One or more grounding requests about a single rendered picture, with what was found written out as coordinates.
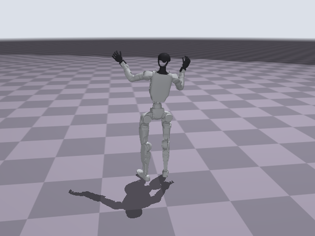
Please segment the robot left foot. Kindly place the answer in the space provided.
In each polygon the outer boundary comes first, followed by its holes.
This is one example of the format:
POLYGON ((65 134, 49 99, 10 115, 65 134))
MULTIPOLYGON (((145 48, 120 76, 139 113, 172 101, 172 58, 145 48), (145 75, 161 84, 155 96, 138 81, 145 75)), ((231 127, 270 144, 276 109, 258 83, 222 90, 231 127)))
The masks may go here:
POLYGON ((138 169, 137 170, 137 174, 142 177, 145 181, 149 181, 150 180, 150 176, 146 173, 146 175, 143 175, 143 170, 138 169))

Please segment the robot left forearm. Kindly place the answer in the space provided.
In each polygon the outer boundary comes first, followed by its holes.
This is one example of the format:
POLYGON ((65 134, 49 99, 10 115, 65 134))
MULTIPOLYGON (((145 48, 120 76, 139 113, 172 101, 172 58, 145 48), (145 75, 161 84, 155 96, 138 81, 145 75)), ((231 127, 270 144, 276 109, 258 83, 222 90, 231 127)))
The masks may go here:
POLYGON ((125 64, 123 61, 121 62, 121 66, 124 69, 125 76, 130 80, 132 78, 132 74, 131 74, 129 66, 125 64))

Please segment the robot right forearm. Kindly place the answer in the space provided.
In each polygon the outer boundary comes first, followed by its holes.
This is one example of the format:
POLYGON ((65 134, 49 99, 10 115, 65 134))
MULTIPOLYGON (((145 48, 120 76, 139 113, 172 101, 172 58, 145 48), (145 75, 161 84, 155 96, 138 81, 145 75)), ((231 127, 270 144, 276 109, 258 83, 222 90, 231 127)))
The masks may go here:
POLYGON ((179 71, 179 79, 182 83, 182 89, 184 88, 184 76, 185 76, 185 70, 183 69, 181 72, 179 71))

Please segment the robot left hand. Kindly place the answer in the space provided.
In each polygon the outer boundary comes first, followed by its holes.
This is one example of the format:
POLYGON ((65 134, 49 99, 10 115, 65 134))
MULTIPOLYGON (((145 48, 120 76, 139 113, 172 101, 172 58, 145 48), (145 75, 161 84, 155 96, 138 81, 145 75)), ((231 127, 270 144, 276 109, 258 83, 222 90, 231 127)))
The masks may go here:
POLYGON ((123 58, 122 58, 122 55, 121 55, 121 51, 120 51, 120 55, 118 54, 118 52, 116 51, 116 52, 114 52, 114 54, 113 54, 113 56, 115 57, 113 57, 112 56, 112 58, 113 59, 115 59, 115 61, 117 61, 117 62, 119 62, 119 64, 121 65, 121 62, 123 61, 125 64, 126 64, 126 62, 123 60, 123 58), (116 54, 117 53, 117 54, 116 54), (115 54, 115 55, 114 55, 115 54))

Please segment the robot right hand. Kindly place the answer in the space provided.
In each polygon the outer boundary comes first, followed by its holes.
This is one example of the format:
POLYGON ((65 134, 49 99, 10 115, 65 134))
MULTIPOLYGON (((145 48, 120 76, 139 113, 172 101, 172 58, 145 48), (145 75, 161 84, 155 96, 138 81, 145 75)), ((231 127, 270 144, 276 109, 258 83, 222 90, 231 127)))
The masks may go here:
POLYGON ((182 58, 183 60, 183 67, 181 67, 180 72, 184 69, 186 71, 186 68, 189 66, 190 64, 190 59, 188 57, 185 56, 185 61, 184 58, 182 58))

